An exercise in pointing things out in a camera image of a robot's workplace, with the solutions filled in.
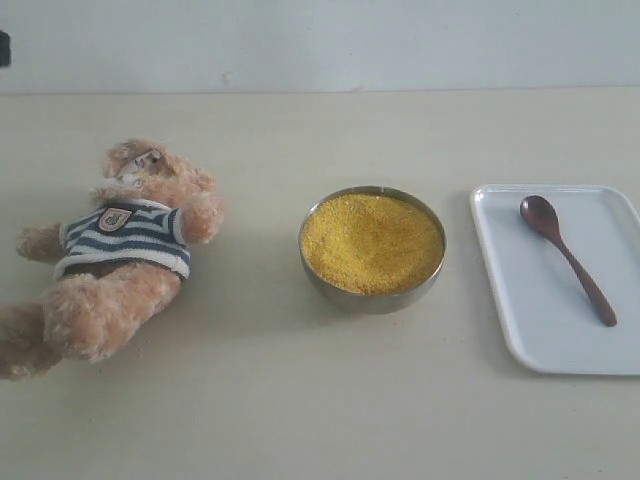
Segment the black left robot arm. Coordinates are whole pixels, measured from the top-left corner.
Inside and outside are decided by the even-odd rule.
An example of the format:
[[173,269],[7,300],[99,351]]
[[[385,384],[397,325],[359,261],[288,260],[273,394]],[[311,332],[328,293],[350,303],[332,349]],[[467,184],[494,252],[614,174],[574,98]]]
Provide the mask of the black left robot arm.
[[11,36],[5,31],[0,31],[0,67],[6,68],[11,65]]

